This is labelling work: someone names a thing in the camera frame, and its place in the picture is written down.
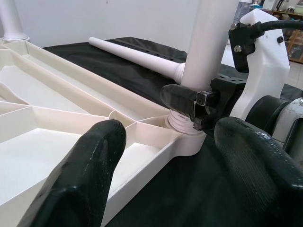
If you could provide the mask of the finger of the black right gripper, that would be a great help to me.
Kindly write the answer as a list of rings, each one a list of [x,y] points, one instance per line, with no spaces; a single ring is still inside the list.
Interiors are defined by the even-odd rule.
[[[165,85],[160,90],[160,99],[170,110],[186,117],[194,117],[197,92],[177,84]]]

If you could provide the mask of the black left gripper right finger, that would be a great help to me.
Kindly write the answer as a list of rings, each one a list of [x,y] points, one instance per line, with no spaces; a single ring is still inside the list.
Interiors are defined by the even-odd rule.
[[[303,170],[267,132],[224,117],[215,125],[214,140],[251,226],[303,225]]]

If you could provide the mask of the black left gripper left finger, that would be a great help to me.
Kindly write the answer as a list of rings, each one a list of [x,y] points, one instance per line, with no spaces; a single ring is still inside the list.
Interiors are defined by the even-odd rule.
[[[118,120],[94,124],[53,169],[19,227],[99,227],[126,130]]]

